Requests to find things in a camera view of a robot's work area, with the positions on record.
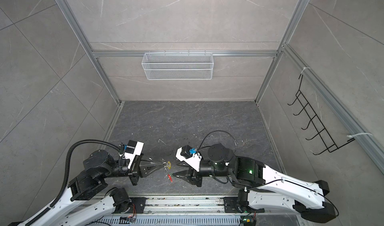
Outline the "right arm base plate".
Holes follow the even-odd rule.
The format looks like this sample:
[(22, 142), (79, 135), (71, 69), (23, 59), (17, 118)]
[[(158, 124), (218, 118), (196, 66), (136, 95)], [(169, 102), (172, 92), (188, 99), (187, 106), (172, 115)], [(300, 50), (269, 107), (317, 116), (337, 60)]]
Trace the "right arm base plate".
[(247, 200), (237, 197), (224, 197), (225, 213), (264, 213), (264, 209), (253, 209)]

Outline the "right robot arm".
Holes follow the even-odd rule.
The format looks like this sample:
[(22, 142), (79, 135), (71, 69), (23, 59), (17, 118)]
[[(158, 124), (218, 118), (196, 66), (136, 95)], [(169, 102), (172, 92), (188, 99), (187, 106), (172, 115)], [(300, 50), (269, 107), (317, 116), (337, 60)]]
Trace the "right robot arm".
[(208, 147), (207, 159), (199, 149), (189, 145), (179, 148), (176, 158), (187, 170), (173, 174), (190, 185), (201, 187), (204, 178), (225, 177), (239, 189), (237, 197), (225, 197), (227, 213), (265, 213), (280, 210), (293, 212), (301, 218), (325, 224), (339, 216), (327, 199), (326, 181), (305, 182), (280, 173), (268, 165), (243, 156), (220, 143)]

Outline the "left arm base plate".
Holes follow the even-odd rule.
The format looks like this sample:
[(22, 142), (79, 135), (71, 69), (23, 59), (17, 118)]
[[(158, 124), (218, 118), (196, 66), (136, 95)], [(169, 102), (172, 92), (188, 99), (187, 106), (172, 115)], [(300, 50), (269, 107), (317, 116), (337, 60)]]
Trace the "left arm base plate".
[(113, 214), (130, 214), (133, 215), (134, 211), (136, 214), (143, 214), (146, 206), (146, 198), (135, 197), (131, 198), (130, 203), (122, 203), (117, 209), (114, 209)]

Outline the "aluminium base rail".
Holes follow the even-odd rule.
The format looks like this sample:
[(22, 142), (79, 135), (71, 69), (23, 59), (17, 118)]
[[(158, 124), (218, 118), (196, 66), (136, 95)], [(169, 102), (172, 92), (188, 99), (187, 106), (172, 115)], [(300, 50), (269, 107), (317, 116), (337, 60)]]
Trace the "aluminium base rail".
[[(264, 213), (225, 213), (224, 197), (235, 196), (133, 196), (146, 198), (143, 214), (106, 214), (87, 225), (77, 226), (306, 226), (298, 214), (287, 209)], [(86, 203), (73, 213), (93, 204)]]

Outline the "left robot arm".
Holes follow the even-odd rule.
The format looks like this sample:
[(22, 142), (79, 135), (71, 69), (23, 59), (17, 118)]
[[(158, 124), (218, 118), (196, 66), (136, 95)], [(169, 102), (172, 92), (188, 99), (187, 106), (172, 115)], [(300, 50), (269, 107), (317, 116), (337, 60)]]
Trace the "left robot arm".
[(124, 188), (112, 188), (98, 203), (77, 213), (72, 211), (107, 188), (107, 178), (128, 177), (136, 186), (140, 178), (167, 165), (165, 162), (143, 160), (142, 155), (137, 153), (125, 153), (115, 160), (107, 151), (97, 150), (83, 162), (84, 171), (70, 181), (71, 156), (70, 153), (67, 155), (64, 182), (58, 196), (29, 219), (12, 222), (12, 226), (87, 225), (109, 213), (135, 213), (134, 203)]

